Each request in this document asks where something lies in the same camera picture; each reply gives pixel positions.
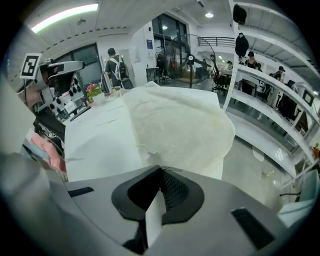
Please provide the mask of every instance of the white cloth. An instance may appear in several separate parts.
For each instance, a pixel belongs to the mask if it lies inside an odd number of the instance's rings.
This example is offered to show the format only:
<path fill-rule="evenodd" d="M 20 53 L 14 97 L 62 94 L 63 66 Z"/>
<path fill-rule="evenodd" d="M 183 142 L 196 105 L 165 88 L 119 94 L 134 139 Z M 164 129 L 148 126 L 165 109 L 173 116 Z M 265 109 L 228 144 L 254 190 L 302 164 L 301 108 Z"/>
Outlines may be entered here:
<path fill-rule="evenodd" d="M 214 170 L 230 150 L 235 127 L 219 107 L 206 106 L 154 82 L 126 91 L 135 139 L 148 164 L 198 174 Z"/>

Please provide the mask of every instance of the railing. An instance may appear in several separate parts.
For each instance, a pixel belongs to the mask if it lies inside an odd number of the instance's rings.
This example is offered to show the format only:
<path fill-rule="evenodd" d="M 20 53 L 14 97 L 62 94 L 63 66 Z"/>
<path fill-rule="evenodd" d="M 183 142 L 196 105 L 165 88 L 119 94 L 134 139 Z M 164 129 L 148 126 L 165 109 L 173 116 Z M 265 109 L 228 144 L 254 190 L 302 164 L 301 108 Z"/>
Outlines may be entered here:
<path fill-rule="evenodd" d="M 222 47 L 235 47 L 235 39 L 233 37 L 198 37 L 198 46 L 222 46 Z"/>

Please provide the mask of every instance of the fluorescent light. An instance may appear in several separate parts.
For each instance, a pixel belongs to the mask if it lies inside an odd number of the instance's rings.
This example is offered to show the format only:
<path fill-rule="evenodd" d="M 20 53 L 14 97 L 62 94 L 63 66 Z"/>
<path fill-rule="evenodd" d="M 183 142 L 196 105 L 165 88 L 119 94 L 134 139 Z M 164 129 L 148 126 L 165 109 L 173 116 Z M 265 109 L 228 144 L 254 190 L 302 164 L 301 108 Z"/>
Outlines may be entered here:
<path fill-rule="evenodd" d="M 83 13 L 87 13 L 87 12 L 96 11 L 97 9 L 98 9 L 98 4 L 94 3 L 94 4 L 89 4 L 89 5 L 84 5 L 84 6 L 79 6 L 79 7 L 75 7 L 72 9 L 64 10 L 62 12 L 59 12 L 59 13 L 41 21 L 40 23 L 35 25 L 33 28 L 31 28 L 31 30 L 34 33 L 38 33 L 39 31 L 43 30 L 44 28 L 52 25 L 53 23 L 61 21 L 65 18 L 74 16 L 77 14 L 83 14 Z"/>
<path fill-rule="evenodd" d="M 206 16 L 207 18 L 212 18 L 214 15 L 213 15 L 212 13 L 208 12 L 208 13 L 205 14 L 205 16 Z"/>

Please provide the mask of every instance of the white table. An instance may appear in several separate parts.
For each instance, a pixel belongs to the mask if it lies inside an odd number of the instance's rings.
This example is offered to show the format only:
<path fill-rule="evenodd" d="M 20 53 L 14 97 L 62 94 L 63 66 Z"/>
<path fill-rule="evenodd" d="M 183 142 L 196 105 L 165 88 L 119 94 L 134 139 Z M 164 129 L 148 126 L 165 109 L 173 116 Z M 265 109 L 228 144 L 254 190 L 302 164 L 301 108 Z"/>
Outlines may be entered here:
<path fill-rule="evenodd" d="M 219 106 L 214 92 L 164 87 L 208 105 Z M 147 166 L 139 154 L 129 112 L 121 97 L 93 106 L 72 122 L 65 123 L 65 163 L 69 182 L 108 177 Z M 222 178 L 220 166 L 206 176 Z"/>

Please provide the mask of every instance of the floor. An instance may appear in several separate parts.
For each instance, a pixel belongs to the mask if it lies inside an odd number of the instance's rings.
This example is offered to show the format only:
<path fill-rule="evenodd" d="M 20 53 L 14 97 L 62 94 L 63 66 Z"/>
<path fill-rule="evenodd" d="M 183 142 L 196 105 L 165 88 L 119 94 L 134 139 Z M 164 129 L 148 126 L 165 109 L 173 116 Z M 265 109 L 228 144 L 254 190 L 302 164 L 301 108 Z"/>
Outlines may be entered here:
<path fill-rule="evenodd" d="M 162 84 L 161 86 L 189 88 L 189 84 L 180 81 L 170 81 L 168 84 Z M 192 85 L 193 89 L 205 91 L 211 91 L 212 87 L 211 79 Z M 227 94 L 222 91 L 218 91 L 217 94 L 222 107 Z M 271 120 L 255 109 L 231 99 L 227 111 L 255 123 L 289 149 L 293 148 L 290 139 L 283 139 L 284 131 L 276 124 L 272 125 Z M 256 148 L 254 148 L 254 151 L 252 145 L 235 137 L 231 150 L 224 157 L 222 180 L 237 186 L 274 212 L 278 212 L 283 205 L 283 199 L 279 197 L 281 185 L 290 177 L 268 156 Z"/>
<path fill-rule="evenodd" d="M 222 180 L 278 212 L 282 207 L 279 197 L 281 186 L 290 177 L 273 160 L 261 154 L 264 159 L 257 159 L 252 145 L 235 137 L 231 150 L 223 160 Z"/>

